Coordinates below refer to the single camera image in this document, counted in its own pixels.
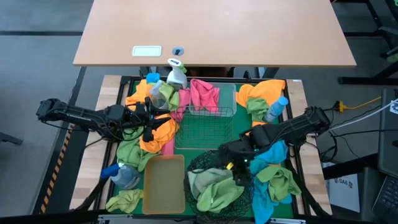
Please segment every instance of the pink cloth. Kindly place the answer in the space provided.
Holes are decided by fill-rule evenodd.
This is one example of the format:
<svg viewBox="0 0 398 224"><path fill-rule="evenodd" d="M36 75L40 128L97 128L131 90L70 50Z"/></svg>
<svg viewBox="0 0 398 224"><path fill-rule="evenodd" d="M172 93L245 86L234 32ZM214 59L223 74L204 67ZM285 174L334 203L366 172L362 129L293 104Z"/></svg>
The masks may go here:
<svg viewBox="0 0 398 224"><path fill-rule="evenodd" d="M191 91L189 88L186 88L179 90L178 94L180 95L180 104L177 110L170 112L170 115L176 122L181 122L184 118L184 111L187 109L186 106L191 102Z"/></svg>
<svg viewBox="0 0 398 224"><path fill-rule="evenodd" d="M214 88L212 84L202 80L191 80L191 99L195 110L201 110L204 107L208 111L218 112L219 97L219 88Z"/></svg>
<svg viewBox="0 0 398 224"><path fill-rule="evenodd" d="M164 144L161 151L162 155L174 155L174 138Z"/></svg>

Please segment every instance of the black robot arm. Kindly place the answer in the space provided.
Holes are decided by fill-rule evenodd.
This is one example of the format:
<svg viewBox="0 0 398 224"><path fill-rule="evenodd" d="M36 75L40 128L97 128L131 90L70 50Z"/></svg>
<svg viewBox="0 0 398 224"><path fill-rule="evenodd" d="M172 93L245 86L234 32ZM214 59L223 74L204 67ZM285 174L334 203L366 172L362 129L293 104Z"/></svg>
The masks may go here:
<svg viewBox="0 0 398 224"><path fill-rule="evenodd" d="M248 167L254 156L262 154L279 141L290 146L301 146L309 133L324 133L330 121L321 108L309 107L303 115L280 124L255 126L239 135L236 141L227 142L218 148L218 166L233 171L237 185L248 185Z"/></svg>
<svg viewBox="0 0 398 224"><path fill-rule="evenodd" d="M135 111L122 105L112 105L103 110L93 111L67 105L58 99L48 99L40 102L36 115L43 123L66 121L77 124L87 131L96 131L101 137L111 141L123 141L124 129L143 126L144 141L152 141L154 139L152 130L156 130L170 119L154 117L170 111L155 108L149 97L145 98L145 103L137 102L135 106Z"/></svg>

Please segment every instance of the blue cloth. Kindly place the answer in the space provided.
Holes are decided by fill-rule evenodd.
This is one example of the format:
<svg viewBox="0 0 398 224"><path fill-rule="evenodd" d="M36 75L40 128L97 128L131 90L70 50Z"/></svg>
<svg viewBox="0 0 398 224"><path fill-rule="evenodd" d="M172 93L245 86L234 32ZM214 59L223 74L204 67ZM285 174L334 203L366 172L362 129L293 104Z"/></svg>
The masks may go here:
<svg viewBox="0 0 398 224"><path fill-rule="evenodd" d="M147 83L157 83L157 81L160 80L160 74L159 73L148 73L146 80L147 80Z"/></svg>
<svg viewBox="0 0 398 224"><path fill-rule="evenodd" d="M279 164L283 162L286 159L288 149L284 141L276 142L267 152L256 156L254 160L251 161L250 173L256 176L260 171L267 168L269 166L268 164ZM291 194L283 199L281 203L292 203ZM278 205L279 202L271 201L268 193L268 182L263 183L255 177L252 209L256 224L266 223L274 212L274 207Z"/></svg>
<svg viewBox="0 0 398 224"><path fill-rule="evenodd" d="M280 164L286 159L288 150L289 147L286 146L285 141L277 141L271 146L268 151L256 156L256 158L264 159L267 163L270 164Z"/></svg>

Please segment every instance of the yellow cable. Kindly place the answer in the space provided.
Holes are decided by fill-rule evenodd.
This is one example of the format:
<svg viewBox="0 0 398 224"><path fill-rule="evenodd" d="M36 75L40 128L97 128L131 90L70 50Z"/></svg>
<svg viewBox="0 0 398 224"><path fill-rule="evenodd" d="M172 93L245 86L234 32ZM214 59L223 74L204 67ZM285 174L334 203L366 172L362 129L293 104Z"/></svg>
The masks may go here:
<svg viewBox="0 0 398 224"><path fill-rule="evenodd" d="M343 108L344 108L344 109L347 109L347 110L354 110L354 109L358 109L358 108L361 108L361 107L363 107L363 106L366 106L366 105L368 105L368 104L370 104L370 103L373 103L373 102L375 102L376 100L380 100L380 99L381 99L381 96L379 96L379 97L377 97L377 98L375 98L375 99L373 99L373 100L371 100L371 101L369 101L369 102L363 103L363 104L361 104L361 105L359 105L359 106L348 107L348 106L346 106L346 105L343 105Z"/></svg>

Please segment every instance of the wooden table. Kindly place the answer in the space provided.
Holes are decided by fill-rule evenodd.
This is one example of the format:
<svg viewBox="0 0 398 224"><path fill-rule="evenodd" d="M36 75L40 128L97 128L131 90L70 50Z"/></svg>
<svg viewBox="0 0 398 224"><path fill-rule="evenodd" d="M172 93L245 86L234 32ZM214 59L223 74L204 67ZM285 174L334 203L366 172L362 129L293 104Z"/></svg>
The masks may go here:
<svg viewBox="0 0 398 224"><path fill-rule="evenodd" d="M159 45L160 57L133 57ZM353 67L329 0L95 0L74 65Z"/></svg>
<svg viewBox="0 0 398 224"><path fill-rule="evenodd" d="M116 75L106 75L104 77L96 105L96 110L101 110L109 105L115 104L119 91L120 80L121 76ZM304 109L307 107L307 100L305 98L303 84L301 80L287 80L287 86L289 89L290 104L292 106L293 116L301 115L304 112ZM127 97L127 89L128 88L124 88L125 91L123 93L123 99ZM99 138L100 137L98 134L90 133L87 143L93 142ZM316 144L315 140L312 138L307 138L307 141ZM104 159L105 147L106 142L103 141L86 149L81 162L78 178L76 180L76 186L70 208L76 208L79 206L97 184ZM109 161L113 160L115 152L116 144L114 144L112 148L111 158ZM322 167L317 149L311 145L305 144L301 147L300 156L307 188L315 197L315 200L322 206L322 208L331 214L329 198L325 187L325 180L323 179ZM108 186L109 181L103 189L100 208L104 208L106 203ZM297 197L297 203L299 213L304 214L301 197Z"/></svg>

